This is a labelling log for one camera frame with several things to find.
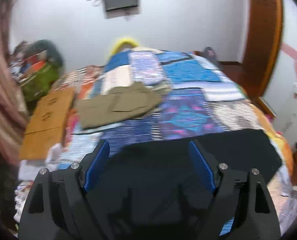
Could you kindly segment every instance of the white wall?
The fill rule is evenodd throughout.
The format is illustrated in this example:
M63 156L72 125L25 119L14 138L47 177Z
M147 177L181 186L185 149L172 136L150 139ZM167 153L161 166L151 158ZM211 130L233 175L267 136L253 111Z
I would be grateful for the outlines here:
M66 71L104 65L119 38L141 46L192 51L214 47L221 61L242 58L249 0L140 0L139 14L107 18L92 0L17 0L10 25L10 49L22 40L50 39Z
M282 42L297 51L297 5L293 0L283 0ZM294 59L280 50L274 72L263 96L277 115L291 93L294 82L297 82Z

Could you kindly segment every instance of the black cloth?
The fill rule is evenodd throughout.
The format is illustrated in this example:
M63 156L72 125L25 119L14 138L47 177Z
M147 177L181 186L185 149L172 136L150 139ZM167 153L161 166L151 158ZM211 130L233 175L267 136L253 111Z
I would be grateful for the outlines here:
M282 164L262 130L195 138L219 163L240 171L257 168L266 183ZM133 144L109 159L86 195L109 239L194 239L212 194L188 155L192 139Z

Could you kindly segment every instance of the flattened cardboard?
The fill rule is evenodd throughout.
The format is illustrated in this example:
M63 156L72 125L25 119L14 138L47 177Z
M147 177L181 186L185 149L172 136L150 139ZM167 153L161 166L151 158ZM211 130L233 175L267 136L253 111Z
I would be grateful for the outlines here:
M73 97L74 89L67 88L41 98L25 130L21 160L44 160L50 147L62 143Z

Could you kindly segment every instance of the curtain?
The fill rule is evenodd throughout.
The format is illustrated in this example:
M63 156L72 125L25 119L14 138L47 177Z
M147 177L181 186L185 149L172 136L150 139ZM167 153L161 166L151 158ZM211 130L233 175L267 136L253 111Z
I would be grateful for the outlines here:
M0 153L18 164L19 149L28 121L22 91L8 69L8 36L12 0L0 1Z

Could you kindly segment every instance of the khaki garment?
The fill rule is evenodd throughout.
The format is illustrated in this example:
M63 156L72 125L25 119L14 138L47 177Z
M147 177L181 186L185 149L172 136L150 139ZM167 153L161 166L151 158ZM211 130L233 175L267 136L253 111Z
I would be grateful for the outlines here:
M88 128L141 116L161 102L160 95L135 82L130 87L113 88L107 95L78 100L76 108L82 127Z

